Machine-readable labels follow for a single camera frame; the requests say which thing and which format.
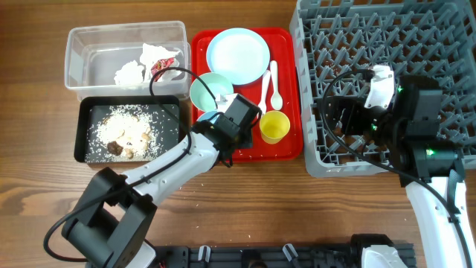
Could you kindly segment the yellow cup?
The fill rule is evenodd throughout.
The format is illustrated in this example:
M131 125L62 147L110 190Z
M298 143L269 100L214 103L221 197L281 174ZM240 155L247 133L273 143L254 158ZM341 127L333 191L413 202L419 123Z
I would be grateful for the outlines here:
M288 134L291 124L286 114L273 110L260 119L259 127L265 143L277 144Z

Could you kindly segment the red snack wrapper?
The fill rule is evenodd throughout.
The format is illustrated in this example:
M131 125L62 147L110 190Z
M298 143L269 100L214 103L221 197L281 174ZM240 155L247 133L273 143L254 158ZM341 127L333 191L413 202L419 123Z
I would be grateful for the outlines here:
M164 74L163 69L171 67L175 60L176 59L174 57L158 60L150 69L153 81L158 81Z

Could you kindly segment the food scraps and rice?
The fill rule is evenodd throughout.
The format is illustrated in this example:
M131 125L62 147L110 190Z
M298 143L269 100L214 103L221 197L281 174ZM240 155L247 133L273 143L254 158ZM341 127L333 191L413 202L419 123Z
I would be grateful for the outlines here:
M84 161L87 163L148 162L174 147L179 125L165 111L179 115L179 107L166 104L94 106L89 111Z

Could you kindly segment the white napkin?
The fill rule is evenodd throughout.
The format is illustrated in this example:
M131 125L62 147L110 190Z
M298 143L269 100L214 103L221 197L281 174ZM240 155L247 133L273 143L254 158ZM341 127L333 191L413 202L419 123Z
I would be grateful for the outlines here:
M176 60L171 67L179 67L178 56L180 53L178 50L171 51L163 46L154 46L144 43L142 55L139 58L139 62L145 66L144 82L151 80L152 75L150 69L158 60L174 57Z
M114 81L116 85L132 85L144 81L145 67L136 60L126 63L115 72Z

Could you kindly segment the light blue bowl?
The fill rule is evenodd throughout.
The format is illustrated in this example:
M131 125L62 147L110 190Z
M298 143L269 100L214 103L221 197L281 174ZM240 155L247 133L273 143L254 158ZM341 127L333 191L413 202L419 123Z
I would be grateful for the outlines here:
M216 110L205 112L198 117L197 121L209 121L214 124L216 119L218 118L217 113L218 112Z

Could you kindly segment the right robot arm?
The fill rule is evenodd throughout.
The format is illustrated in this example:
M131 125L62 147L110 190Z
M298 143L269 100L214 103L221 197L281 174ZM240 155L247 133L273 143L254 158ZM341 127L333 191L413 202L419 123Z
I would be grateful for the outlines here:
M321 102L330 135L365 135L390 152L386 170L399 176L414 210L428 267L474 267L475 240L466 210L463 155L438 136L443 91L430 77L400 77L396 92L366 98L332 96Z

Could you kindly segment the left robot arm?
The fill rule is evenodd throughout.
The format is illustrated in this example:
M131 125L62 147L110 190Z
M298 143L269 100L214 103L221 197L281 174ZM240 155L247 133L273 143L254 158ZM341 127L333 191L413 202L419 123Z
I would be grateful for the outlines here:
M261 112L217 112L196 122L187 137L157 159L122 174L94 175L62 236L92 267L151 267L156 250L146 235L158 206L184 183L222 162L248 139Z

